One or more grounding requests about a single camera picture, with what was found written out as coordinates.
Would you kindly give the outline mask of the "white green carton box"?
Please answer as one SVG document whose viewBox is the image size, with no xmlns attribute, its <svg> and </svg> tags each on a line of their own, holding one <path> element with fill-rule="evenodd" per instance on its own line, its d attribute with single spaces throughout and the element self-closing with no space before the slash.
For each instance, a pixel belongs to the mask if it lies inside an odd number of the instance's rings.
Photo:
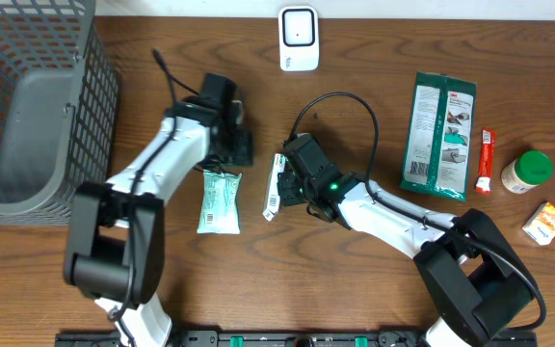
<svg viewBox="0 0 555 347">
<path fill-rule="evenodd" d="M 285 164 L 285 156 L 276 153 L 272 159 L 263 210 L 263 217 L 268 222 L 271 222 L 279 212 L 280 196 L 278 192 L 278 175 L 284 172 Z"/>
</svg>

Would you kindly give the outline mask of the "light teal wipes packet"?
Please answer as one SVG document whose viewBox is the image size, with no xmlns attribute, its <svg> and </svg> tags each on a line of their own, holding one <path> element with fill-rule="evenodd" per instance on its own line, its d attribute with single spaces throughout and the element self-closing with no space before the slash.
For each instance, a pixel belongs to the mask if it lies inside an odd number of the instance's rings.
<svg viewBox="0 0 555 347">
<path fill-rule="evenodd" d="M 239 234 L 237 194 L 242 175 L 203 172 L 203 200 L 197 233 Z"/>
</svg>

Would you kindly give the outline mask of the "green white package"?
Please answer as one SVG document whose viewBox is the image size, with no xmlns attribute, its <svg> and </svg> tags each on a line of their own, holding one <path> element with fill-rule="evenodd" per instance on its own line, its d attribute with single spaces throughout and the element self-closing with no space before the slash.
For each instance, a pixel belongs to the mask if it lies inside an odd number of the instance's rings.
<svg viewBox="0 0 555 347">
<path fill-rule="evenodd" d="M 477 85 L 416 73 L 400 187 L 466 200 Z"/>
</svg>

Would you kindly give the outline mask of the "orange red stick sachet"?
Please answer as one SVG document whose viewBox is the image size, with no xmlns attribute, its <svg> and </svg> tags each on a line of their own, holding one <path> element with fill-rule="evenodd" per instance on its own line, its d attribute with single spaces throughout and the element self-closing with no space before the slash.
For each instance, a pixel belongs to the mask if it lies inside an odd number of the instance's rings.
<svg viewBox="0 0 555 347">
<path fill-rule="evenodd" d="M 493 130 L 489 128 L 482 129 L 482 145 L 475 190 L 483 195 L 490 193 L 495 137 L 496 135 Z"/>
</svg>

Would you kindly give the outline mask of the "green lid jar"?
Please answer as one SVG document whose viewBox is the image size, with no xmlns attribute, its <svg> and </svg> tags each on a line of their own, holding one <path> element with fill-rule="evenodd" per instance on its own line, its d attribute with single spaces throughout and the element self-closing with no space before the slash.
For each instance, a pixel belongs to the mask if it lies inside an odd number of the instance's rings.
<svg viewBox="0 0 555 347">
<path fill-rule="evenodd" d="M 501 172 L 503 186 L 515 194 L 524 194 L 545 183 L 553 174 L 551 159 L 543 152 L 529 150 Z"/>
</svg>

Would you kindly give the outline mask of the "orange small box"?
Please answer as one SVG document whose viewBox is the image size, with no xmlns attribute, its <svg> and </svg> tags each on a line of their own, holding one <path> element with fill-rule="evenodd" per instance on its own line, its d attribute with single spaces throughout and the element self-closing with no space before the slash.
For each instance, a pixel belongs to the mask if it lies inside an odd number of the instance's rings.
<svg viewBox="0 0 555 347">
<path fill-rule="evenodd" d="M 539 245 L 549 245 L 555 237 L 555 206 L 550 202 L 543 203 L 522 230 Z"/>
</svg>

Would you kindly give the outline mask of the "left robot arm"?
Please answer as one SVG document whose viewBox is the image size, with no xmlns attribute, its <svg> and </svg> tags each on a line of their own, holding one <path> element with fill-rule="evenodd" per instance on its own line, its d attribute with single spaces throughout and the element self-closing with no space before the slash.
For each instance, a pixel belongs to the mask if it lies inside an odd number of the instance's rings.
<svg viewBox="0 0 555 347">
<path fill-rule="evenodd" d="M 208 73 L 176 100 L 155 138 L 120 173 L 85 181 L 71 202 L 63 278 L 116 326 L 60 333 L 58 346 L 166 346 L 172 319 L 157 288 L 165 264 L 165 207 L 196 167 L 249 166 L 252 134 L 230 79 Z"/>
</svg>

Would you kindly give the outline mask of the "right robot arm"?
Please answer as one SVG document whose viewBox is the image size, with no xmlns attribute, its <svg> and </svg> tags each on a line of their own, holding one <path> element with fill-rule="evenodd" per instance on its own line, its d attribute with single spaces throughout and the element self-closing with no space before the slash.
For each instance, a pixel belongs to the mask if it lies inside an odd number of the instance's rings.
<svg viewBox="0 0 555 347">
<path fill-rule="evenodd" d="M 284 144 L 277 176 L 283 206 L 303 204 L 327 223 L 373 235 L 412 259 L 439 318 L 427 346 L 533 346 L 511 321 L 539 291 L 491 218 L 470 209 L 437 213 L 397 198 L 356 173 L 342 173 L 309 134 Z"/>
</svg>

